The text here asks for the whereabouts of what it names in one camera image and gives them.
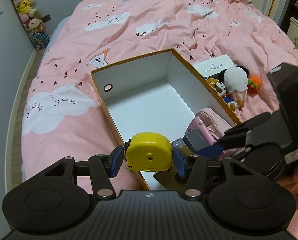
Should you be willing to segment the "yellow tape measure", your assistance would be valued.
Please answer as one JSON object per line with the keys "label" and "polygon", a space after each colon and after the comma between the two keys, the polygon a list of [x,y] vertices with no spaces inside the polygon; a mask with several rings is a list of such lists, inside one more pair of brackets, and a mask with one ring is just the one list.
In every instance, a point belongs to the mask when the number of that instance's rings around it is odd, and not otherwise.
{"label": "yellow tape measure", "polygon": [[159,133],[136,134],[125,142],[124,151],[132,171],[160,172],[172,167],[172,144]]}

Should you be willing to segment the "orange crochet fruit keychain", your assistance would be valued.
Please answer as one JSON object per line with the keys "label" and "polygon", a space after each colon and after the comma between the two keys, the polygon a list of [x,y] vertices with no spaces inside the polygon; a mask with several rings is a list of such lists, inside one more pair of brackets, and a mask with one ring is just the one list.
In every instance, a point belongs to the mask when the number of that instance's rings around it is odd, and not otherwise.
{"label": "orange crochet fruit keychain", "polygon": [[248,79],[248,93],[255,94],[262,86],[262,81],[258,76],[250,76]]}

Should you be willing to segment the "white round plush toy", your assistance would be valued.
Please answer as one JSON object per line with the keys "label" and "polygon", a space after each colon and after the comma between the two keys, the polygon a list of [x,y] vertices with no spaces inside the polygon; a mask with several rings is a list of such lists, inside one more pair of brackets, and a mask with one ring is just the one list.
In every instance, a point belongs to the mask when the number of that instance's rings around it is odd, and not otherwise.
{"label": "white round plush toy", "polygon": [[230,67],[224,72],[223,83],[227,92],[236,101],[238,107],[242,107],[247,97],[248,76],[240,67]]}

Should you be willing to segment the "white glasses box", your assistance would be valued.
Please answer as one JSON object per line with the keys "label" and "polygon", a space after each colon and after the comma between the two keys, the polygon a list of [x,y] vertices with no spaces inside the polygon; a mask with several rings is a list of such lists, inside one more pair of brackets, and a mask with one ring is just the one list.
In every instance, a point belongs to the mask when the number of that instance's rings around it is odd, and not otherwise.
{"label": "white glasses box", "polygon": [[234,66],[235,64],[227,54],[193,64],[193,68],[203,77],[217,75]]}

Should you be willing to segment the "pink pouch in box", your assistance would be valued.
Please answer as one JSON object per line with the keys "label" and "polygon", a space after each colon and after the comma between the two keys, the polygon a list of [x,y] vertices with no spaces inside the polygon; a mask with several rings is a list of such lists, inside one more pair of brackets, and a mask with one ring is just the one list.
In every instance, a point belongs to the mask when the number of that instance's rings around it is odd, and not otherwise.
{"label": "pink pouch in box", "polygon": [[217,140],[224,136],[224,133],[235,126],[226,122],[211,108],[203,108],[197,114],[202,123],[206,126],[212,136]]}

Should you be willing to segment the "dark grey small box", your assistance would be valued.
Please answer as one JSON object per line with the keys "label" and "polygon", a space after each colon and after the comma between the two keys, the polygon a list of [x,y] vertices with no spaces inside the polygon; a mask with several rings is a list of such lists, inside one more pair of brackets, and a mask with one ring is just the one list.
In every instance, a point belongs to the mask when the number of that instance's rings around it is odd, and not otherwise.
{"label": "dark grey small box", "polygon": [[201,132],[197,129],[191,130],[183,137],[183,141],[193,153],[199,152],[210,146],[208,141],[204,139]]}

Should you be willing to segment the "brown cardboard small box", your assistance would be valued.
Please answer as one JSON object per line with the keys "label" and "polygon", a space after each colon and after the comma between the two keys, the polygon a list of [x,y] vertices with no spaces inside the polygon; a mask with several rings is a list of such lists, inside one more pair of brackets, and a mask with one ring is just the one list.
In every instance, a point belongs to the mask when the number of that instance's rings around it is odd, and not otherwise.
{"label": "brown cardboard small box", "polygon": [[156,172],[153,177],[167,190],[182,191],[188,181],[179,175],[174,166],[167,171]]}

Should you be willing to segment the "grey printed slim box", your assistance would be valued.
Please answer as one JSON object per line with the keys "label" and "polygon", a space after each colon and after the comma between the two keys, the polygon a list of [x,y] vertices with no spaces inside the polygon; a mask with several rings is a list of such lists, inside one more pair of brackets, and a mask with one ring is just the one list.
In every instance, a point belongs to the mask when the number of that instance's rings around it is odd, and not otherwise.
{"label": "grey printed slim box", "polygon": [[193,155],[193,151],[190,150],[185,144],[184,140],[182,138],[179,138],[173,142],[171,142],[172,145],[172,156],[173,160],[176,159],[186,159],[189,158],[191,155]]}

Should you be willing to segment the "pink case with studs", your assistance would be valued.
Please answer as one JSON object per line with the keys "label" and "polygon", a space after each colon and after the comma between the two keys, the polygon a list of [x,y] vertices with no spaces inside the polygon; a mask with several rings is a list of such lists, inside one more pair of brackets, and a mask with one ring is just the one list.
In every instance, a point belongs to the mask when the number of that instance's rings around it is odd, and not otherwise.
{"label": "pink case with studs", "polygon": [[206,140],[209,145],[212,145],[215,142],[215,138],[213,137],[210,130],[206,127],[206,125],[203,123],[203,121],[199,116],[196,116],[191,121],[185,133],[187,134],[194,130],[198,130],[202,135],[202,137],[204,138],[204,140]]}

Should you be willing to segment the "brown dog plush toy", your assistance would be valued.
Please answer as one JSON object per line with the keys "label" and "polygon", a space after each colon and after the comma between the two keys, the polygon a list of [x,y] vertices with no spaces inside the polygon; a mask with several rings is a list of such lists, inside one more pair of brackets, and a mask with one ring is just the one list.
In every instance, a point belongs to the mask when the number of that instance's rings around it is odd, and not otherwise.
{"label": "brown dog plush toy", "polygon": [[206,81],[212,86],[214,90],[216,90],[219,96],[223,98],[227,95],[227,89],[224,83],[212,77],[208,78]]}

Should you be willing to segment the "open cardboard box white inside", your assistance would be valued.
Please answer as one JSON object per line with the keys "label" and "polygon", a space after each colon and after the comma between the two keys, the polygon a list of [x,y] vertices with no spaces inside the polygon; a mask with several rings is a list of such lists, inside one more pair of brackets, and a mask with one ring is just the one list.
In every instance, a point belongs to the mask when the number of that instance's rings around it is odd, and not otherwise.
{"label": "open cardboard box white inside", "polygon": [[[237,115],[216,90],[178,52],[167,49],[109,64],[91,72],[100,106],[116,142],[138,133],[159,133],[170,143],[182,138],[203,108],[229,124]],[[132,171],[145,190],[166,190],[156,172]]]}

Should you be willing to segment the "pink cloud pattern duvet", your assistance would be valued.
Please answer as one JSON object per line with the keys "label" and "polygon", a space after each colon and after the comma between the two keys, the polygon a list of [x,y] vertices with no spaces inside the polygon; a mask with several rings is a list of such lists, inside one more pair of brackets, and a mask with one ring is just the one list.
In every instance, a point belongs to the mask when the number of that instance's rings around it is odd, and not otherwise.
{"label": "pink cloud pattern duvet", "polygon": [[223,54],[262,79],[237,116],[278,109],[266,73],[298,66],[298,50],[252,0],[84,0],[46,51],[22,120],[22,172],[29,179],[64,156],[110,152],[110,133],[91,71],[130,57],[175,49],[190,63]]}

